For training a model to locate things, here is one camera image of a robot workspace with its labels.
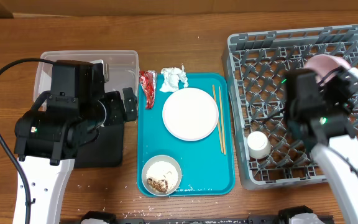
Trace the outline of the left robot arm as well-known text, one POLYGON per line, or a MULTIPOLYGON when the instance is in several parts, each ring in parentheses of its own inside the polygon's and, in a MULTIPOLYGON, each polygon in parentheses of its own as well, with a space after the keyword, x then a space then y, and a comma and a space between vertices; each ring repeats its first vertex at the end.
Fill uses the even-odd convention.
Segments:
POLYGON ((117 167, 124 149, 124 124, 137 118, 131 88, 73 96, 43 92, 15 126, 14 152, 29 184, 18 181, 14 223, 26 206, 31 223, 58 223, 65 189, 75 168, 117 167))

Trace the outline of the small pink bowl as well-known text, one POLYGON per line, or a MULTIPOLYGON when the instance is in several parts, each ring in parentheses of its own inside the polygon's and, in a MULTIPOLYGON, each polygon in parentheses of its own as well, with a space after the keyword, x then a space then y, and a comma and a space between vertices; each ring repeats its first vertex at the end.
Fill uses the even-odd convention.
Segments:
POLYGON ((316 82, 323 81, 326 83, 334 78, 338 72, 344 68, 348 70, 351 68, 350 64, 341 57, 319 54, 311 57, 303 67, 310 69, 316 73, 316 82))

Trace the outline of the white cup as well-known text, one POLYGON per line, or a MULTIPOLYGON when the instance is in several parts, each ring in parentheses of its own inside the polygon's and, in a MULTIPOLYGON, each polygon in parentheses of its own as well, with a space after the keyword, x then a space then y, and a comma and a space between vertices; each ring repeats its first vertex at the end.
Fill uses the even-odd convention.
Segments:
POLYGON ((247 137, 247 145, 250 157, 263 159, 271 151, 271 145, 267 136, 260 131, 251 132, 247 137))

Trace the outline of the large pink plate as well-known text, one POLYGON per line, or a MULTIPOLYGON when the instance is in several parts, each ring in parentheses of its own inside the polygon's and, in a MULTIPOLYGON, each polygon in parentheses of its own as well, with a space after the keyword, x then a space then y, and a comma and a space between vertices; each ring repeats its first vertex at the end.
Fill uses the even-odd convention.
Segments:
POLYGON ((213 97, 199 88, 184 88, 172 93, 162 109, 168 132, 183 141, 199 141, 216 128, 218 106, 213 97))

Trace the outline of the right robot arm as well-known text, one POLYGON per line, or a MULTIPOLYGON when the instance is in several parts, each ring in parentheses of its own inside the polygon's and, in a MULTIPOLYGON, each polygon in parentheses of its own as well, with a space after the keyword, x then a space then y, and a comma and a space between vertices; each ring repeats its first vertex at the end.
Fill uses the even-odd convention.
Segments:
POLYGON ((317 76, 311 69, 285 74, 285 124, 323 171, 345 221, 358 223, 358 139, 348 120, 358 69, 338 67, 317 76))

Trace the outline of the red foil wrapper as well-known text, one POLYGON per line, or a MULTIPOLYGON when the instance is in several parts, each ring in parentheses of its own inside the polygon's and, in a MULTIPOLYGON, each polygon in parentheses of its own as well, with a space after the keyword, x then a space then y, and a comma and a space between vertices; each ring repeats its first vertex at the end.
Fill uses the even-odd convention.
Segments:
POLYGON ((140 71, 139 83, 146 97, 145 109, 150 110, 155 103, 155 91, 157 87, 157 73, 154 70, 140 71))

